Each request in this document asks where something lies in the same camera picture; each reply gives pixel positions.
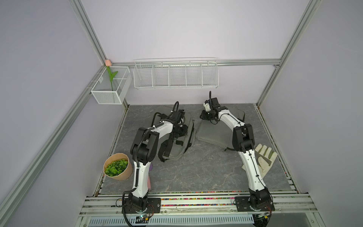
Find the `grey laptop bag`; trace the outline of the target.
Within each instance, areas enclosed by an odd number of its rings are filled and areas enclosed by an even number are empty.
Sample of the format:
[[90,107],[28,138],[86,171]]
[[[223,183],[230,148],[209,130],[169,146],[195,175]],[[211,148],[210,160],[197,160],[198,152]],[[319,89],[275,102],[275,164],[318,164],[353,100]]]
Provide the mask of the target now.
[[236,124],[237,121],[243,124],[245,113],[240,109],[231,108],[219,112],[218,119],[220,116],[222,116],[222,119],[218,123],[202,120],[196,132],[196,138],[224,149],[235,150],[232,145],[233,128],[240,126]]

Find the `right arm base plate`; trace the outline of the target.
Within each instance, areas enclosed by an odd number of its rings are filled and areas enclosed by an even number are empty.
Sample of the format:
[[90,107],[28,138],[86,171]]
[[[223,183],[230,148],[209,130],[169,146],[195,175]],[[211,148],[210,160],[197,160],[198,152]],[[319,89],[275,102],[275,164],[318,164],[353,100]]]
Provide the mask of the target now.
[[233,204],[236,206],[238,212],[245,211],[275,211],[274,204],[271,199],[263,200],[257,199],[253,196],[236,196]]

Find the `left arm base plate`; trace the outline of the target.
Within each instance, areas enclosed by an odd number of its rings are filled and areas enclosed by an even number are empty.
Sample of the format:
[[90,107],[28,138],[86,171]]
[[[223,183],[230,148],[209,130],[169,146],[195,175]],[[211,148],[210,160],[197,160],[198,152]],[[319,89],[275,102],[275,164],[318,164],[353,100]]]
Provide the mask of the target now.
[[133,197],[131,200],[125,199],[122,203],[126,214],[160,213],[161,198],[140,199]]

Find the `grey bag with black straps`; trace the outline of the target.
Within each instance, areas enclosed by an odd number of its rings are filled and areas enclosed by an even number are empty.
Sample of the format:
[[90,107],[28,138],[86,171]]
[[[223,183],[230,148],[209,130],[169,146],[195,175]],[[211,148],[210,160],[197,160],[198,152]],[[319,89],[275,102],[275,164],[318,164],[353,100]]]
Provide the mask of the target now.
[[160,161],[178,160],[192,146],[195,140],[194,120],[190,113],[184,115],[188,133],[185,136],[172,136],[167,134],[159,139],[158,158]]

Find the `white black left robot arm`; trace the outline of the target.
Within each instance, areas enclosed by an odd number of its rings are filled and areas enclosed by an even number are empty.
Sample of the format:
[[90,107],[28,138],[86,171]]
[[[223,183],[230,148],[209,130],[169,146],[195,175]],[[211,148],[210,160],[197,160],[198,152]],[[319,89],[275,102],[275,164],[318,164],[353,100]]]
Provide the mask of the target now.
[[139,128],[130,149],[134,164],[132,189],[125,191],[123,199],[126,212],[144,212],[155,202],[148,201],[149,171],[152,161],[158,157],[164,162],[176,159],[192,145],[193,125],[163,119],[149,128]]

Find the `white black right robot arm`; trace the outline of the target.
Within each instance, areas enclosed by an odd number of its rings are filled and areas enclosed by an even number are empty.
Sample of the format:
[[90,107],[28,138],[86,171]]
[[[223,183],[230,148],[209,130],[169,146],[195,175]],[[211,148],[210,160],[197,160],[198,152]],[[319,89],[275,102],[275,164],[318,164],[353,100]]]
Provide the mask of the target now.
[[262,179],[258,164],[255,158],[255,141],[253,129],[250,124],[246,124],[235,117],[225,107],[211,109],[206,107],[202,111],[200,118],[202,120],[223,122],[232,130],[232,145],[241,157],[249,184],[249,204],[252,210],[260,211],[264,208],[273,211],[273,199],[266,184]]

